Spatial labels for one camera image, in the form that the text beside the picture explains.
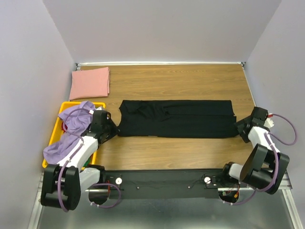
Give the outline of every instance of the pink cloth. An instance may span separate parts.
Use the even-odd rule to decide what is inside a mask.
[[[72,72],[70,100],[107,97],[109,94],[109,68]]]

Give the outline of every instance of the gray floor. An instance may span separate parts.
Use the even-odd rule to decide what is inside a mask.
[[[242,191],[241,199],[252,191]],[[112,209],[90,206],[83,194],[74,211],[43,208],[40,229],[291,229],[281,190],[257,193],[248,203],[229,206],[217,199],[122,200]]]

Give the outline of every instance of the yellow bin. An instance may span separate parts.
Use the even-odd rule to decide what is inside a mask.
[[[69,107],[72,107],[72,106],[75,106],[75,105],[79,105],[81,104],[80,102],[63,102],[61,104],[61,108],[59,110],[59,113],[61,113],[63,110],[69,108]],[[105,103],[93,103],[95,105],[96,108],[102,106],[103,108],[106,107]],[[57,117],[56,119],[56,123],[55,123],[55,127],[53,129],[53,132],[52,132],[52,136],[51,136],[51,139],[50,139],[50,142],[49,142],[49,145],[55,143],[55,142],[58,142],[61,138],[61,135],[63,134],[63,130],[61,129],[61,124],[62,124],[62,120]],[[95,161],[96,161],[96,156],[97,156],[97,152],[95,151],[92,155],[91,155],[91,159],[90,159],[90,164],[91,165],[95,165]],[[48,162],[44,159],[43,162],[42,162],[42,167],[47,167],[48,165]]]

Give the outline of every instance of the gray wall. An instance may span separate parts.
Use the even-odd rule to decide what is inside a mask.
[[[245,69],[258,106],[288,117],[296,125],[294,146],[278,144],[290,156],[288,167],[293,196],[305,224],[305,1],[283,0],[266,27]],[[282,139],[293,139],[291,128],[274,119],[272,130]]]
[[[43,0],[76,62],[246,61],[281,0]]]
[[[0,228],[28,226],[72,60],[41,0],[0,1]]]

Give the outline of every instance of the black garment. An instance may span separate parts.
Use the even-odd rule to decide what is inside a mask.
[[[229,100],[123,100],[120,111],[119,136],[225,138],[238,135]]]

